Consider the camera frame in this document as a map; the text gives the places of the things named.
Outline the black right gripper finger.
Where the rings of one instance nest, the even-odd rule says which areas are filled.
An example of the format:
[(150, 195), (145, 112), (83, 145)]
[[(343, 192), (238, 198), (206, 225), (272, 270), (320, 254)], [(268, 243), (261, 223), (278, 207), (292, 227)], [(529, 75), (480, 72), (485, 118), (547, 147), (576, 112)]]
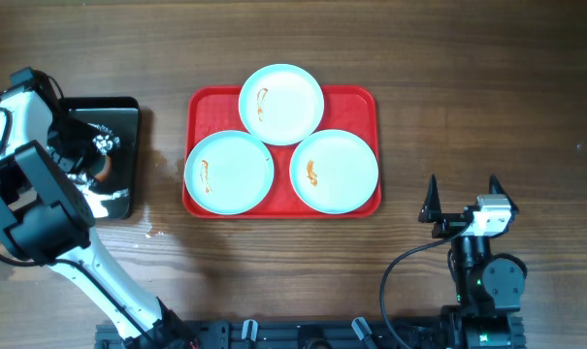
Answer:
[(512, 213), (519, 212), (519, 207), (514, 203), (514, 201), (511, 199), (511, 197), (508, 195), (508, 193), (504, 190), (500, 181), (498, 180), (498, 178), (494, 174), (490, 175), (488, 188), (489, 188), (490, 194), (505, 196), (505, 198), (508, 200), (508, 203), (510, 204), (510, 211)]
[(441, 220), (441, 205), (437, 179), (432, 174), (429, 180), (427, 194), (418, 215), (420, 223), (435, 223)]

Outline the orange green sponge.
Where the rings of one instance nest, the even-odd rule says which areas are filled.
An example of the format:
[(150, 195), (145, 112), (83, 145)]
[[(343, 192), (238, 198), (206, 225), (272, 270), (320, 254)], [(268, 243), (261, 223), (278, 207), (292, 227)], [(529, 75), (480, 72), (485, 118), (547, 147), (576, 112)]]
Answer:
[(103, 155), (99, 161), (91, 167), (91, 174), (98, 182), (106, 181), (113, 170), (112, 159), (109, 155)]

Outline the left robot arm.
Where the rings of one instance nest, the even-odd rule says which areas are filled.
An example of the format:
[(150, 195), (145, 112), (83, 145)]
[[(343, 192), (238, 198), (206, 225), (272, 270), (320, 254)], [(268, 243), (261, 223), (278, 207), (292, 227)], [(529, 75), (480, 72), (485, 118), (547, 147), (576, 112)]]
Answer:
[(99, 238), (132, 208), (141, 111), (131, 97), (68, 98), (23, 68), (0, 92), (0, 262), (47, 267), (112, 321), (123, 348), (196, 348), (193, 332)]

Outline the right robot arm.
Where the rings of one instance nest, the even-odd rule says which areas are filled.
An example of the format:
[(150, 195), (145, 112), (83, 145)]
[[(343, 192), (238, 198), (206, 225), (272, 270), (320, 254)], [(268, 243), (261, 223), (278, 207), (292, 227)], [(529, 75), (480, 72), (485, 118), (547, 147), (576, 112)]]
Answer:
[(507, 254), (494, 254), (491, 240), (508, 232), (518, 206), (495, 176), (489, 192), (461, 213), (441, 210), (437, 181), (430, 178), (418, 221), (432, 223), (433, 238), (447, 238), (449, 270), (457, 304), (440, 312), (438, 341), (445, 348), (506, 348), (526, 346), (521, 309), (528, 270), (524, 262)]

